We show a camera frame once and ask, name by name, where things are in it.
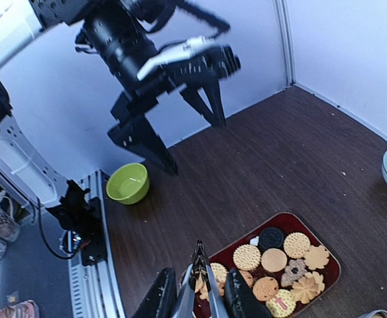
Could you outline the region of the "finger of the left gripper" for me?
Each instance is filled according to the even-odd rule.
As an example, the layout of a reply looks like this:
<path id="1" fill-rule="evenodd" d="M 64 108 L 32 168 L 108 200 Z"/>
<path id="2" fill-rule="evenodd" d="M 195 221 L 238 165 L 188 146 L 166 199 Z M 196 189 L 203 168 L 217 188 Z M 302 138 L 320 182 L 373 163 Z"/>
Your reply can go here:
<path id="1" fill-rule="evenodd" d="M 187 83 L 180 91 L 180 95 L 212 127 L 226 126 L 218 79 L 203 83 Z"/>

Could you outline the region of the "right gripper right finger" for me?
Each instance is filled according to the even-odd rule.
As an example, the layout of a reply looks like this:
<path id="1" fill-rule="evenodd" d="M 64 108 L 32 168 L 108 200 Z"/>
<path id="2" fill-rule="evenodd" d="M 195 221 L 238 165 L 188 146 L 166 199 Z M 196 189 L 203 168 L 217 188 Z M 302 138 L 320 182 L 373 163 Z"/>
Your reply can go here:
<path id="1" fill-rule="evenodd" d="M 236 268 L 229 271 L 225 282 L 225 308 L 229 317 L 271 318 L 270 311 L 255 298 Z"/>

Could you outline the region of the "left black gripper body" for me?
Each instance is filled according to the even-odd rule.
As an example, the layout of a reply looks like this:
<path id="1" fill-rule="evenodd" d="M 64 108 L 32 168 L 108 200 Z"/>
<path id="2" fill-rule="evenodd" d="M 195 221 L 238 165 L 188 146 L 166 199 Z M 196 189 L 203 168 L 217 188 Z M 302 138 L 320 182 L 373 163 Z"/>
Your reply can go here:
<path id="1" fill-rule="evenodd" d="M 123 92 L 111 109 L 112 116 L 127 123 L 155 107 L 158 96 L 185 85 L 186 88 L 180 92 L 181 96 L 206 121 L 212 123 L 213 109 L 205 104 L 198 93 L 201 88 L 209 91 L 213 83 L 212 55 L 213 50 L 207 49 L 188 59 L 161 62 L 143 79 L 137 78 L 137 72 L 140 63 L 146 60 L 146 54 L 112 59 L 110 71 L 123 86 Z"/>

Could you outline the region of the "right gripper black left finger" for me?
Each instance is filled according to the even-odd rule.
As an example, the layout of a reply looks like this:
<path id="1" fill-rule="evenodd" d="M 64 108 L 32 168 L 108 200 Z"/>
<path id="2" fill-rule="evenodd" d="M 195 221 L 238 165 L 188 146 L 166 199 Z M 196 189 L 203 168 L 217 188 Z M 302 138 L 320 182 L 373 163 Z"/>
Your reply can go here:
<path id="1" fill-rule="evenodd" d="M 167 267 L 159 272 L 132 318 L 169 318 L 176 300 L 176 272 Z"/>

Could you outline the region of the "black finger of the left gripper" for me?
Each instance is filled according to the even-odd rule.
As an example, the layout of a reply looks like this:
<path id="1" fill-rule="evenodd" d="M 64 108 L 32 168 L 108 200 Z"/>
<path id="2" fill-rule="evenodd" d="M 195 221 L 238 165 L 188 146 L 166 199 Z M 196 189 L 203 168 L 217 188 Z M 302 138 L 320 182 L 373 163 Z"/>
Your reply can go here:
<path id="1" fill-rule="evenodd" d="M 145 116 L 115 125 L 107 135 L 116 146 L 151 161 L 167 174 L 178 175 L 175 160 Z"/>

